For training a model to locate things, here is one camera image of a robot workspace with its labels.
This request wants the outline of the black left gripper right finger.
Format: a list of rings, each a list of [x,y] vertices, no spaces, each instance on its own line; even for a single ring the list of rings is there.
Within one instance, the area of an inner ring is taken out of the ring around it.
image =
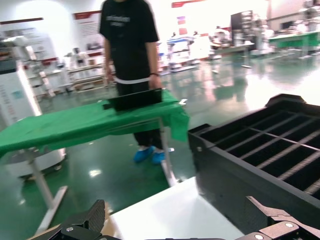
[[[305,225],[282,209],[267,207],[247,196],[245,223],[241,240],[318,240],[320,230]]]

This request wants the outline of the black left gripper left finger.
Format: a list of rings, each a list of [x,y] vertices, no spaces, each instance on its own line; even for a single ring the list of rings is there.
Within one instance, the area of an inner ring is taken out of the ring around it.
[[[97,200],[84,212],[74,214],[58,227],[36,236],[35,240],[99,240],[106,220],[104,200]]]

